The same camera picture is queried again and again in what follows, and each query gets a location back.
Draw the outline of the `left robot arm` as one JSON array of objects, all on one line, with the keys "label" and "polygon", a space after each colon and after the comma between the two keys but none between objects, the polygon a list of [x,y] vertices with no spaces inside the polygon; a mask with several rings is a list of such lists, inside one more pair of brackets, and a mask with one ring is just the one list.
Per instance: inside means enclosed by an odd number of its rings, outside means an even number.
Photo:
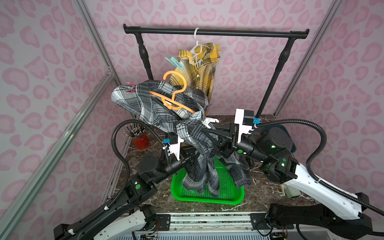
[{"label": "left robot arm", "polygon": [[139,207],[156,192],[156,184],[176,174],[192,159],[184,156],[179,161],[161,164],[154,155],[145,155],[137,165],[137,173],[127,176],[125,184],[104,205],[71,225],[60,224],[54,229],[56,240],[92,240],[102,229],[122,214]]}]

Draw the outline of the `white clothespin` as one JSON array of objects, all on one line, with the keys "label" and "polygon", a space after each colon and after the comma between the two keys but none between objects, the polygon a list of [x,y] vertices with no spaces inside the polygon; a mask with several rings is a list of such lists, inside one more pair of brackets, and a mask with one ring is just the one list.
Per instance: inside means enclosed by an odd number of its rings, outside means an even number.
[{"label": "white clothespin", "polygon": [[215,118],[205,118],[204,120],[202,120],[202,124],[204,126],[206,126],[208,129],[211,129],[211,124],[212,123],[219,123],[220,121],[218,119],[215,119]]}]

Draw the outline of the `grey plaid shirt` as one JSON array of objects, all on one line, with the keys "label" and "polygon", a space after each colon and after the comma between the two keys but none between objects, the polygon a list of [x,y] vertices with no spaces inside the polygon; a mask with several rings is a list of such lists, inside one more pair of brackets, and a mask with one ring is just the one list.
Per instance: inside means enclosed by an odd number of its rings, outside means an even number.
[{"label": "grey plaid shirt", "polygon": [[166,133],[175,133],[184,142],[196,149],[199,153],[192,170],[183,179],[182,185],[189,191],[202,194],[208,188],[213,197],[220,193],[220,180],[215,167],[215,157],[218,157],[227,168],[236,187],[241,188],[252,184],[250,169],[245,158],[235,152],[224,157],[215,150],[213,140],[203,132],[205,112],[210,106],[208,97],[201,91],[187,88],[184,92],[176,94],[176,101],[192,109],[191,113],[185,109],[169,110],[159,97],[151,95],[155,92],[166,97],[180,90],[181,86],[173,86],[165,81],[147,80],[136,86],[133,93],[128,86],[118,86],[113,90],[111,100],[125,110],[139,116],[140,121],[155,126]]}]

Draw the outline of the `orange plastic hanger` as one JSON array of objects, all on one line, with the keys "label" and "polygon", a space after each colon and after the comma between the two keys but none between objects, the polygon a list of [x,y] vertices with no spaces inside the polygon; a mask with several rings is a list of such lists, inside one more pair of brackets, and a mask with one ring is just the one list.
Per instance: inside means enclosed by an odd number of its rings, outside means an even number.
[{"label": "orange plastic hanger", "polygon": [[177,94],[181,94],[181,93],[183,93],[187,89],[187,80],[186,80],[186,78],[181,73],[179,73],[177,71],[168,71],[168,72],[166,72],[164,74],[163,80],[166,80],[167,76],[168,75],[172,75],[172,74],[177,75],[177,76],[180,77],[180,79],[182,80],[182,83],[184,84],[182,89],[174,91],[172,93],[172,97],[171,98],[168,98],[168,97],[166,97],[164,95],[161,95],[161,94],[153,92],[153,91],[149,91],[149,93],[151,95],[153,95],[153,96],[161,98],[161,100],[163,102],[163,105],[165,107],[167,107],[169,110],[178,111],[180,109],[185,109],[188,112],[194,114],[195,113],[194,110],[190,109],[189,107],[187,107],[187,106],[185,106],[185,105],[183,105],[183,104],[181,104],[181,103],[179,103],[179,102],[177,102],[175,100]]}]

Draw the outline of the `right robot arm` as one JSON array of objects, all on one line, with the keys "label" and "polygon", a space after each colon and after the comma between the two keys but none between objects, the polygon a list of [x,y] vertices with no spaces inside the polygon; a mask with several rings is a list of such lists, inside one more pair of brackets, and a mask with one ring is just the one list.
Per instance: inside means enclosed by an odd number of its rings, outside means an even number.
[{"label": "right robot arm", "polygon": [[[283,124],[305,125],[319,133],[319,146],[305,164],[300,164],[293,157],[294,143],[288,132],[282,129]],[[242,131],[238,124],[231,123],[216,129],[205,129],[204,133],[224,157],[238,152],[261,162],[261,171],[270,181],[291,186],[317,201],[314,206],[271,204],[265,216],[265,223],[271,228],[317,226],[349,240],[366,235],[383,236],[382,232],[373,230],[371,218],[364,214],[367,209],[380,215],[384,213],[369,204],[367,195],[343,191],[312,171],[313,160],[327,144],[327,134],[318,124],[301,119],[285,119],[255,124]]]}]

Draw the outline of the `pink clothespin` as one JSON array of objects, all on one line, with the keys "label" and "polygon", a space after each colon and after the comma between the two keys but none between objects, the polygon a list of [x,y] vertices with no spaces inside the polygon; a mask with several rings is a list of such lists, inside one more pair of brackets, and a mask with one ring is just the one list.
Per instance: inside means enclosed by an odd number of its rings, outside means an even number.
[{"label": "pink clothespin", "polygon": [[126,84],[126,87],[127,87],[126,92],[127,92],[128,94],[130,94],[130,93],[135,93],[135,92],[136,92],[137,85],[127,83],[127,84]]}]

